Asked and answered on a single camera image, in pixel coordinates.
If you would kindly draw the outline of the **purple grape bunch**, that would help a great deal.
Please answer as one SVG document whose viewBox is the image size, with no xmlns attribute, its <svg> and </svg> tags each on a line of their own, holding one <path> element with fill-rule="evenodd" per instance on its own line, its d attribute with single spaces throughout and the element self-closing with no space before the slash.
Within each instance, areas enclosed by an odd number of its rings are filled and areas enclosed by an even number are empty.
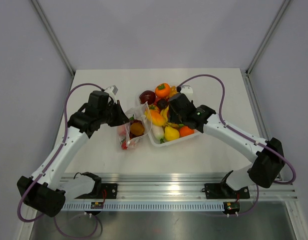
<svg viewBox="0 0 308 240">
<path fill-rule="evenodd" d="M 134 123 L 139 123 L 142 124 L 142 121 L 138 120 L 138 119 L 133 119 L 130 121 L 130 125 L 134 124 Z"/>
</svg>

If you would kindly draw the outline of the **brown kiwi fruit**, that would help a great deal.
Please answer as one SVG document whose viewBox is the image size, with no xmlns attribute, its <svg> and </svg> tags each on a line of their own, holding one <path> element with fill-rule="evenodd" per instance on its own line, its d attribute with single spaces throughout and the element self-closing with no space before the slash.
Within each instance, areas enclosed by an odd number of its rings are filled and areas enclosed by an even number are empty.
<svg viewBox="0 0 308 240">
<path fill-rule="evenodd" d="M 130 132 L 136 137 L 139 137 L 144 134 L 145 128 L 142 124 L 134 123 L 130 126 Z"/>
</svg>

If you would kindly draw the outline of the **clear zip top bag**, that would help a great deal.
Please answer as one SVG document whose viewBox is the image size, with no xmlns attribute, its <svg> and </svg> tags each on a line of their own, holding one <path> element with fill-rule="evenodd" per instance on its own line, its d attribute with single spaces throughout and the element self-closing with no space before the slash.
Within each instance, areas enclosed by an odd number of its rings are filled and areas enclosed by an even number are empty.
<svg viewBox="0 0 308 240">
<path fill-rule="evenodd" d="M 117 135 L 122 150 L 135 148 L 152 129 L 152 122 L 146 116 L 147 103 L 129 109 L 125 114 L 129 121 L 117 127 Z"/>
</svg>

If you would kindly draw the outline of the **yellow lemon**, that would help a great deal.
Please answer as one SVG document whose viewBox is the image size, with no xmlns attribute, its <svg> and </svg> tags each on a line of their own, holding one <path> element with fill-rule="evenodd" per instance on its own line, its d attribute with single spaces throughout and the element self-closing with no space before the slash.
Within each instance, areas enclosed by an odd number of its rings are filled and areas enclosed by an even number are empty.
<svg viewBox="0 0 308 240">
<path fill-rule="evenodd" d="M 177 129 L 170 127 L 170 126 L 166 126 L 164 129 L 164 138 L 170 142 L 173 140 L 177 140 L 180 137 L 180 133 Z"/>
</svg>

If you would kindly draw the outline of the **white plastic food tray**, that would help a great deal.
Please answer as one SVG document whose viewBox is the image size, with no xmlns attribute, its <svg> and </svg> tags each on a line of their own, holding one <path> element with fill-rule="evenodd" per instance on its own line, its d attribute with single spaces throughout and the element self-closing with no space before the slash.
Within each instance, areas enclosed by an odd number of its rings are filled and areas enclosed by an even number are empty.
<svg viewBox="0 0 308 240">
<path fill-rule="evenodd" d="M 168 83 L 168 85 L 169 85 L 170 87 L 176 86 L 175 84 L 171 84 L 171 83 Z M 146 89 L 146 90 L 155 92 L 155 88 Z M 166 99 L 166 100 L 168 101 L 169 98 L 168 98 L 168 97 L 166 97 L 166 98 L 159 98 L 159 97 L 156 96 L 156 100 L 155 100 L 155 102 L 154 102 L 152 105 L 156 105 L 156 102 L 157 102 L 159 99 Z M 170 121 L 168 121 L 168 122 L 166 122 L 166 124 L 165 124 L 164 126 L 162 126 L 162 128 L 165 129 L 166 126 L 170 126 L 170 127 L 175 128 L 175 129 L 177 129 L 177 130 L 179 131 L 179 129 L 180 129 L 181 127 L 183 127 L 184 125 L 183 125 L 182 123 L 181 123 L 181 124 L 177 124 L 177 123 L 171 123 Z M 152 130 L 148 133 L 148 135 L 149 135 L 150 141 L 152 142 L 152 144 L 153 144 L 154 146 L 156 146 L 156 147 L 163 147 L 163 146 L 168 146 L 168 145 L 172 145 L 172 144 L 178 144 L 178 143 L 180 143 L 180 142 L 183 142 L 183 141 L 185 141 L 185 140 L 188 140 L 188 139 L 193 138 L 193 137 L 195 137 L 195 136 L 198 136 L 198 135 L 200 134 L 200 132 L 198 132 L 197 130 L 194 130 L 194 131 L 195 131 L 194 134 L 188 135 L 188 136 L 186 136 L 186 137 L 179 137 L 178 139 L 173 140 L 173 141 L 167 141 L 167 140 L 164 138 L 164 142 L 159 142 L 158 140 L 156 140 L 155 137 L 154 137 L 154 135 L 153 135 L 153 133 L 152 133 Z"/>
</svg>

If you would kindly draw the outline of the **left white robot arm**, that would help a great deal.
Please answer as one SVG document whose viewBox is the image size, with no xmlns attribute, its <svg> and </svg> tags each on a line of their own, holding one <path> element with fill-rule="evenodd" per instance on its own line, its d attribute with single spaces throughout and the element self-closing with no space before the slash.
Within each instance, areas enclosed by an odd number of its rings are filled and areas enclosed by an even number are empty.
<svg viewBox="0 0 308 240">
<path fill-rule="evenodd" d="M 88 102 L 70 118 L 65 118 L 64 137 L 47 159 L 30 177 L 20 177 L 17 182 L 21 195 L 17 207 L 20 220 L 23 219 L 23 204 L 54 217 L 67 201 L 84 194 L 91 199 L 101 195 L 101 178 L 94 174 L 88 173 L 82 180 L 72 179 L 68 183 L 61 183 L 60 180 L 80 148 L 102 125 L 115 127 L 129 122 L 116 99 L 116 93 L 117 87 L 114 85 L 93 91 Z"/>
</svg>

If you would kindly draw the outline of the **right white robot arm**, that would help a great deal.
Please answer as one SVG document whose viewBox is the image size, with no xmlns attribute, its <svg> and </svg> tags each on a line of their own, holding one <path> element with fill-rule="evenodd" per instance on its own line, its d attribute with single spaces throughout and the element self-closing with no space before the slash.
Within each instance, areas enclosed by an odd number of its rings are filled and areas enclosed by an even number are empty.
<svg viewBox="0 0 308 240">
<path fill-rule="evenodd" d="M 244 199 L 246 187 L 258 185 L 269 188 L 284 167 L 282 143 L 278 139 L 266 140 L 231 130 L 229 125 L 221 122 L 215 110 L 206 105 L 195 107 L 183 93 L 174 95 L 168 103 L 173 120 L 221 140 L 250 161 L 247 167 L 229 171 L 219 183 L 206 184 L 207 199 Z"/>
</svg>

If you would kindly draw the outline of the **yellow banana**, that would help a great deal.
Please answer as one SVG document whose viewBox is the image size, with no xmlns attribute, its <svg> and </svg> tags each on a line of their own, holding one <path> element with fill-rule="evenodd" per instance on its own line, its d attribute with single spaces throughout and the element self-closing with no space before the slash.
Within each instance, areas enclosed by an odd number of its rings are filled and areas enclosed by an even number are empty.
<svg viewBox="0 0 308 240">
<path fill-rule="evenodd" d="M 169 119 L 168 119 L 168 111 L 169 111 L 169 106 L 167 106 L 165 109 L 160 111 L 160 115 L 165 119 L 166 122 L 169 121 Z"/>
</svg>

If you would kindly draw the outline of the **orange tangerine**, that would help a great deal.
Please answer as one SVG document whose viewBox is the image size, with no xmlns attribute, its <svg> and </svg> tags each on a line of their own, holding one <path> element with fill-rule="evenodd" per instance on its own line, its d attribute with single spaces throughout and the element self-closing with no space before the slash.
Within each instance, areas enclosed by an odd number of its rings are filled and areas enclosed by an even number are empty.
<svg viewBox="0 0 308 240">
<path fill-rule="evenodd" d="M 185 137 L 194 134 L 195 131 L 187 126 L 183 126 L 179 129 L 180 137 Z"/>
</svg>

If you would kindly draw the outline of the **dark purple plum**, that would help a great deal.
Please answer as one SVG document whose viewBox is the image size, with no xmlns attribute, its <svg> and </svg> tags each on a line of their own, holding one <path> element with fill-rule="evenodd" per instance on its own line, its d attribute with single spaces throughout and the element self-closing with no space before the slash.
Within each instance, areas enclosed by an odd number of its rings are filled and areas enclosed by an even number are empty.
<svg viewBox="0 0 308 240">
<path fill-rule="evenodd" d="M 156 106 L 158 107 L 159 110 L 164 110 L 168 106 L 168 101 L 166 99 L 159 99 L 156 102 Z"/>
</svg>

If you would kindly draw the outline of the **yellow orange bell pepper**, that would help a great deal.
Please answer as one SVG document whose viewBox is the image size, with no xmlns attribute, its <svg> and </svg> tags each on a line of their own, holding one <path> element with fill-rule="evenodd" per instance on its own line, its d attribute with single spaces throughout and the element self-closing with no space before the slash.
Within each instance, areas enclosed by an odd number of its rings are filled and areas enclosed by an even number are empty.
<svg viewBox="0 0 308 240">
<path fill-rule="evenodd" d="M 155 110 L 146 110 L 144 114 L 147 119 L 151 121 L 152 124 L 155 126 L 162 127 L 166 124 L 166 120 L 164 119 L 164 117 Z"/>
</svg>

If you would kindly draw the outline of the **orange persimmon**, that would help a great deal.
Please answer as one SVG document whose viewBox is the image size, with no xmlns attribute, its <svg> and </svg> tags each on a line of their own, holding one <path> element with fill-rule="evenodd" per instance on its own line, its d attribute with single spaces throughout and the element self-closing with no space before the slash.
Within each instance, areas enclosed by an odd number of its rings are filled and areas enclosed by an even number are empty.
<svg viewBox="0 0 308 240">
<path fill-rule="evenodd" d="M 155 94 L 159 98 L 166 98 L 170 94 L 171 88 L 167 83 L 162 83 L 155 88 Z"/>
</svg>

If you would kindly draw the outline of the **dark red apple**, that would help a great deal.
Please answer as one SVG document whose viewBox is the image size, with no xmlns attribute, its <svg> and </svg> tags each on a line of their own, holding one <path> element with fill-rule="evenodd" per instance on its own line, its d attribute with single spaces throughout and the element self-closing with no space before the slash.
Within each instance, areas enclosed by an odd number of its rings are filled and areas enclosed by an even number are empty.
<svg viewBox="0 0 308 240">
<path fill-rule="evenodd" d="M 153 91 L 146 90 L 139 96 L 139 101 L 141 104 L 148 103 L 149 105 L 153 104 L 156 100 L 156 95 Z"/>
</svg>

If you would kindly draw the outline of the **left small circuit board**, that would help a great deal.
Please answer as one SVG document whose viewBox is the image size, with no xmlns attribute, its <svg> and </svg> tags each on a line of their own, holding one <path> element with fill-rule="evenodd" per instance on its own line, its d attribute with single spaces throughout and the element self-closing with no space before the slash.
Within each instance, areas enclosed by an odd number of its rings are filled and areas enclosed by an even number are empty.
<svg viewBox="0 0 308 240">
<path fill-rule="evenodd" d="M 92 209 L 103 209 L 104 203 L 103 202 L 91 202 L 91 208 Z"/>
</svg>

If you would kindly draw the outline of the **small circuit board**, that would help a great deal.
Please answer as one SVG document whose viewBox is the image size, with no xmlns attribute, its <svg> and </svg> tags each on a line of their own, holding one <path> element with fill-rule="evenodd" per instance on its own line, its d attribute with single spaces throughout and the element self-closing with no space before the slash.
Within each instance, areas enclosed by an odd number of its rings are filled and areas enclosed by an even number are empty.
<svg viewBox="0 0 308 240">
<path fill-rule="evenodd" d="M 103 209 L 104 203 L 103 202 L 91 202 L 91 208 L 92 209 Z"/>
<path fill-rule="evenodd" d="M 239 212 L 240 211 L 240 203 L 238 201 L 235 202 L 225 202 L 224 203 L 224 211 L 225 212 Z"/>
</svg>

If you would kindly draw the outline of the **right small circuit board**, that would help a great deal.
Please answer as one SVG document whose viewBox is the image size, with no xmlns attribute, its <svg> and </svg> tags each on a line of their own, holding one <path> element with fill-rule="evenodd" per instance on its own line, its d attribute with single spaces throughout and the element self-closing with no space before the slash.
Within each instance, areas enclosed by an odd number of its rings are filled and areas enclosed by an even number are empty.
<svg viewBox="0 0 308 240">
<path fill-rule="evenodd" d="M 240 203 L 238 201 L 235 202 L 225 202 L 224 203 L 224 211 L 225 212 L 239 212 L 240 211 Z"/>
</svg>

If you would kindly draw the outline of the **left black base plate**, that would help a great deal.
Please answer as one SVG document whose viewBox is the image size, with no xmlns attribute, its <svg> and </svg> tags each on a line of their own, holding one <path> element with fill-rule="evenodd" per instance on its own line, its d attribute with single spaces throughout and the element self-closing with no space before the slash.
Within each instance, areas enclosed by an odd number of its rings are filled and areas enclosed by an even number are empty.
<svg viewBox="0 0 308 240">
<path fill-rule="evenodd" d="M 76 197 L 76 199 L 103 199 L 114 200 L 117 198 L 118 184 L 117 183 L 102 183 L 95 186 L 90 193 L 86 193 Z"/>
</svg>

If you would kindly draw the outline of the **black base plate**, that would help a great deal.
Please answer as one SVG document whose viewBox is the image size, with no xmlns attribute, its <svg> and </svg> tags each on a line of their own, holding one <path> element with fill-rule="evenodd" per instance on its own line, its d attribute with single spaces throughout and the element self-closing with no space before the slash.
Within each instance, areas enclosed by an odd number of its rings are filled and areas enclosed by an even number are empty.
<svg viewBox="0 0 308 240">
<path fill-rule="evenodd" d="M 250 198 L 248 187 L 233 190 L 225 183 L 206 183 L 201 189 L 208 200 L 247 200 Z"/>
<path fill-rule="evenodd" d="M 114 200 L 117 198 L 118 184 L 117 183 L 102 183 L 95 186 L 90 193 L 86 193 L 76 197 L 76 199 L 103 199 Z"/>
</svg>

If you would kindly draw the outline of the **aluminium mounting rail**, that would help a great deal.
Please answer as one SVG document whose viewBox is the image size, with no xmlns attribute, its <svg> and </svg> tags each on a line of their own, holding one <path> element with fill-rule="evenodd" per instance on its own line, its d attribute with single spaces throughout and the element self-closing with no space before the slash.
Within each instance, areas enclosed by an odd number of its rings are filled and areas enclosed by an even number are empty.
<svg viewBox="0 0 308 240">
<path fill-rule="evenodd" d="M 198 202 L 207 201 L 202 188 L 205 183 L 220 182 L 224 172 L 213 173 L 104 173 L 97 170 L 66 170 L 62 181 L 77 172 L 92 172 L 105 183 L 118 184 L 118 201 L 126 202 Z M 293 185 L 273 184 L 259 187 L 261 202 L 296 202 L 298 196 Z"/>
</svg>

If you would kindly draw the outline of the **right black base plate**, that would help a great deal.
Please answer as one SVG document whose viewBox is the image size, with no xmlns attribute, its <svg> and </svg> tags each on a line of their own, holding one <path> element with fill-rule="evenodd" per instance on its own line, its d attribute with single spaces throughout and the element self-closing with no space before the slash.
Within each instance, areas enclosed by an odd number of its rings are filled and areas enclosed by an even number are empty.
<svg viewBox="0 0 308 240">
<path fill-rule="evenodd" d="M 225 183 L 206 183 L 201 189 L 208 200 L 247 200 L 250 198 L 248 187 L 233 190 Z"/>
</svg>

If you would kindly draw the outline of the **left aluminium frame post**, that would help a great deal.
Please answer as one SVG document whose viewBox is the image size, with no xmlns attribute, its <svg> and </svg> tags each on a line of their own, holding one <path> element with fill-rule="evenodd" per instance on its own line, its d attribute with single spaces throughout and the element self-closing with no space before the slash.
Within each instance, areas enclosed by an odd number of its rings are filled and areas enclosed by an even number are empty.
<svg viewBox="0 0 308 240">
<path fill-rule="evenodd" d="M 58 37 L 55 34 L 53 27 L 52 27 L 46 13 L 44 12 L 42 5 L 40 4 L 40 2 L 38 0 L 30 0 L 29 2 L 31 3 L 31 5 L 32 5 L 35 13 L 37 14 L 39 20 L 41 21 L 42 26 L 45 29 L 45 31 L 47 32 L 47 35 L 50 38 L 52 44 L 54 45 L 59 57 L 61 58 L 64 65 L 66 66 L 67 71 L 69 72 L 71 77 L 74 78 L 75 70 L 74 70 L 72 64 L 70 63 L 61 43 L 59 42 Z"/>
</svg>

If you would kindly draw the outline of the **aluminium frame post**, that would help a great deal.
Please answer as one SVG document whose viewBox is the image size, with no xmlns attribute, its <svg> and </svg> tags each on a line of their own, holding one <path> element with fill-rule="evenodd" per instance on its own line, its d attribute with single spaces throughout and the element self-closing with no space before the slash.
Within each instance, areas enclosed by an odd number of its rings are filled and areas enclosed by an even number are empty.
<svg viewBox="0 0 308 240">
<path fill-rule="evenodd" d="M 290 8 L 291 4 L 293 3 L 293 0 L 283 0 L 279 9 L 277 10 L 273 20 L 271 21 L 264 37 L 262 38 L 262 41 L 260 45 L 258 46 L 251 62 L 249 63 L 248 67 L 246 68 L 246 76 L 249 77 L 256 67 L 257 63 L 261 59 L 262 55 L 264 54 L 266 48 L 268 47 L 271 39 L 275 35 L 276 31 L 278 30 L 278 27 L 280 23 L 282 22 L 285 14 L 287 13 L 288 9 Z"/>
<path fill-rule="evenodd" d="M 50 38 L 52 44 L 54 45 L 59 57 L 61 58 L 64 65 L 66 66 L 67 71 L 69 72 L 71 77 L 74 78 L 75 70 L 74 70 L 72 64 L 70 63 L 61 43 L 59 42 L 58 37 L 55 34 L 53 27 L 52 27 L 46 13 L 44 12 L 42 5 L 40 4 L 40 2 L 38 0 L 30 0 L 29 2 L 31 3 L 31 5 L 32 5 L 35 13 L 37 14 L 39 20 L 41 21 L 42 26 L 45 29 L 45 31 L 47 32 L 47 35 Z"/>
</svg>

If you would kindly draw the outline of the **right aluminium frame post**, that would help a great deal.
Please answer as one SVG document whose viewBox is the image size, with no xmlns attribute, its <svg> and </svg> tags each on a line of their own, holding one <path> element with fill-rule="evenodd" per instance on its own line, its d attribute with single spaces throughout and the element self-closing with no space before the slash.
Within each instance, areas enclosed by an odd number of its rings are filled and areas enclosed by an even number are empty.
<svg viewBox="0 0 308 240">
<path fill-rule="evenodd" d="M 264 54 L 266 48 L 268 47 L 271 39 L 275 35 L 276 31 L 278 30 L 278 27 L 280 23 L 282 22 L 285 14 L 287 13 L 288 9 L 290 8 L 291 4 L 293 3 L 293 0 L 283 0 L 279 9 L 277 10 L 273 20 L 271 21 L 264 37 L 262 38 L 262 41 L 260 45 L 258 46 L 251 62 L 249 63 L 248 67 L 246 68 L 246 76 L 249 77 L 256 67 L 257 63 L 261 59 L 262 55 Z"/>
</svg>

